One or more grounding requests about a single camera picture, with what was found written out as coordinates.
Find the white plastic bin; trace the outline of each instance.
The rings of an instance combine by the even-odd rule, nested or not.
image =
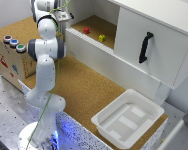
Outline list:
[[[163,113],[163,108],[129,89],[92,117],[91,121],[99,133],[116,147],[129,149]]]

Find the cabinet door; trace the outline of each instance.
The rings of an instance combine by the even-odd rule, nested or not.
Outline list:
[[[139,56],[147,32],[154,36],[148,40],[147,60],[140,64]],[[130,10],[120,9],[115,55],[173,86],[187,51],[187,35]]]

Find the box handle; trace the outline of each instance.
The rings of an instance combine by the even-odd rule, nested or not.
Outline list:
[[[147,45],[148,45],[148,40],[150,38],[152,38],[154,35],[150,32],[147,32],[147,36],[145,37],[144,41],[143,41],[143,45],[141,48],[141,53],[140,53],[140,57],[139,57],[139,63],[143,63],[147,60],[147,57],[145,56],[146,50],[147,50]]]

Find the red block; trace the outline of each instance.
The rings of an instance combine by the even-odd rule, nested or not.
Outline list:
[[[88,34],[88,33],[89,33],[89,28],[85,27],[85,28],[84,28],[84,33],[85,33],[85,34]]]

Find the small toy block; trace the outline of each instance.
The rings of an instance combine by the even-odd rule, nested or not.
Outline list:
[[[99,40],[100,40],[101,42],[104,42],[104,41],[106,40],[105,35],[100,35],[100,36],[99,36]]]
[[[85,27],[85,28],[84,28],[84,33],[85,33],[85,34],[89,34],[89,28],[88,28],[88,27]]]

